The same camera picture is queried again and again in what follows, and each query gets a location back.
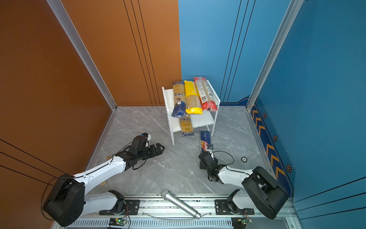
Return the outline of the dark blue Barilla spaghetti box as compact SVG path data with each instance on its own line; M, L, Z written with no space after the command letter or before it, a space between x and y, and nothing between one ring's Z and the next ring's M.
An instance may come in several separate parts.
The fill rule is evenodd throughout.
M210 131L201 131L200 144L201 144L201 153L206 152L207 145L211 144Z

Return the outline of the blue yellow spaghetti bag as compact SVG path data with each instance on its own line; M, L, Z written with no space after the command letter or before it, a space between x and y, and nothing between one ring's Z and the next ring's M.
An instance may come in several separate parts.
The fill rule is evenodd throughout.
M179 118L179 123L182 130L182 137L194 135L193 125L189 114Z

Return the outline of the yellow blue-top spaghetti bag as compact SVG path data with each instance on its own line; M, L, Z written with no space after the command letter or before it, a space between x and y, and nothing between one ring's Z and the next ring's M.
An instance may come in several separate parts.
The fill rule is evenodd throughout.
M173 83L174 108L172 117L182 118L188 116L186 112L185 83Z

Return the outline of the yellow spaghetti package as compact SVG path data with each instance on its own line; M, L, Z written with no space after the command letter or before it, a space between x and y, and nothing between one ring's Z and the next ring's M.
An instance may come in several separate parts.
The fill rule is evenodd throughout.
M195 83L193 81L184 81L184 83L186 96L186 113L202 115L203 109Z

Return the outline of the red spaghetti package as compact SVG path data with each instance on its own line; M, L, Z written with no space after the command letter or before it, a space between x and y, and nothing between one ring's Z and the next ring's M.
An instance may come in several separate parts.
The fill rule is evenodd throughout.
M204 111L217 111L214 93L207 79L205 77L194 77L193 79L201 99L202 109Z

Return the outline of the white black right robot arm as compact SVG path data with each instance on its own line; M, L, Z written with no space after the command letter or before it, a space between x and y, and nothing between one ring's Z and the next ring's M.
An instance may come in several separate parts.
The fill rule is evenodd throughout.
M265 217L275 219L289 199L287 190L263 167L253 170L232 169L219 164L209 152L199 156L200 168L207 172L208 179L221 184L237 186L227 198L228 209L233 214L240 214L248 206L250 198L256 209Z

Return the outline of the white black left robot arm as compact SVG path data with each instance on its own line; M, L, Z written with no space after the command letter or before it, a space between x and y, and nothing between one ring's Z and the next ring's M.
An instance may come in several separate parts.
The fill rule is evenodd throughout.
M151 144L150 139L147 133L138 135L106 162L79 174L63 174L53 178L55 183L50 193L43 194L41 200L44 218L67 227L80 216L94 212L125 214L125 197L118 191L109 190L102 194L90 194L90 191L117 174L136 169L135 165L139 161L146 162L161 155L165 147L160 143Z

